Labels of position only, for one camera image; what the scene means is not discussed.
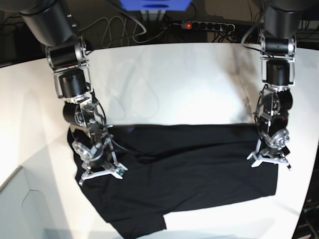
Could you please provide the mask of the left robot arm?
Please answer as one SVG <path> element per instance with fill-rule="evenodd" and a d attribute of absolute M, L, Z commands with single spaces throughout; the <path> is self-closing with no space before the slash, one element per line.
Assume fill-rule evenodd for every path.
<path fill-rule="evenodd" d="M 255 28 L 261 27 L 264 87 L 254 112 L 259 139 L 255 150 L 247 156 L 252 167 L 272 163 L 291 168 L 286 159 L 290 153 L 287 124 L 293 105 L 290 86 L 295 83 L 296 32 L 303 11 L 314 3 L 313 0 L 266 0 L 259 19 L 241 40 L 243 44 Z"/>

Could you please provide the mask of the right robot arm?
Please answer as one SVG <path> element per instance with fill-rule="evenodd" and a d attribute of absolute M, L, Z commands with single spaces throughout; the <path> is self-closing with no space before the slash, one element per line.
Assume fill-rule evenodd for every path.
<path fill-rule="evenodd" d="M 79 180 L 112 175 L 122 179 L 127 168 L 117 160 L 104 110 L 91 84 L 86 44 L 62 0 L 3 0 L 3 11 L 15 12 L 45 46 L 57 97 L 63 99 L 72 149 L 82 160 Z"/>

